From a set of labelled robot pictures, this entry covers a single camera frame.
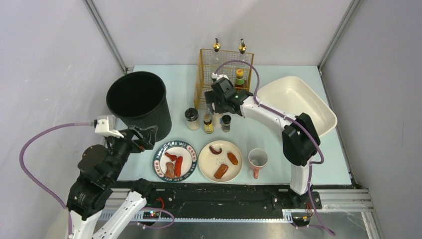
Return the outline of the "oil bottle with brown liquid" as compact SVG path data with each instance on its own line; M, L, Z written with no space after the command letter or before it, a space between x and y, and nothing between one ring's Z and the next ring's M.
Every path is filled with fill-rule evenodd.
M247 61L247 55L246 55L246 44L245 44L245 42L244 42L244 39L243 38L241 38L240 39L240 45L239 45L239 57L238 57L238 60L240 61L240 62L238 62L237 63L237 69L242 69L242 70L244 70L244 69L246 69L247 67L248 67L248 65L247 64L245 64L245 62Z

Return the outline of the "clear glass oil bottle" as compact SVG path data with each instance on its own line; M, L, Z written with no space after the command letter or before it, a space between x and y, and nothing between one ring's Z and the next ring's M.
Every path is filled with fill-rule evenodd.
M213 44L212 64L218 65L220 64L220 60L221 60L220 42L218 38L215 38L215 42Z

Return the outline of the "silver lid spice jar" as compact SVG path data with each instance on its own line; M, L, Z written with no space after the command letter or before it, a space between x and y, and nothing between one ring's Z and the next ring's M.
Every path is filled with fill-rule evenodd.
M213 122L214 128L221 128L221 125L222 125L222 117L223 117L223 114L213 113L213 115L212 115L212 122Z

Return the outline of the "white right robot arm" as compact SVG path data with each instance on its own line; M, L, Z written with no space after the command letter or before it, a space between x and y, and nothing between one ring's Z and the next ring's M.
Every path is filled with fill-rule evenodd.
M291 163L290 189L298 195L311 188L311 159L319 152L320 139L311 117L280 112L263 104L247 90L237 91L226 75L211 75L211 90L205 92L208 110L212 114L230 113L253 119L282 138L283 154Z

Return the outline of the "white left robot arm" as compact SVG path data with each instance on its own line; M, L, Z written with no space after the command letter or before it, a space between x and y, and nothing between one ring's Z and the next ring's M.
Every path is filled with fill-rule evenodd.
M70 239L116 238L131 218L157 196L156 185L146 179L132 183L124 204L112 216L105 229L94 233L95 224L113 193L117 179L131 154L152 150L158 126L129 126L124 130L98 124L95 133L107 145L88 147L78 163L80 175L67 200Z

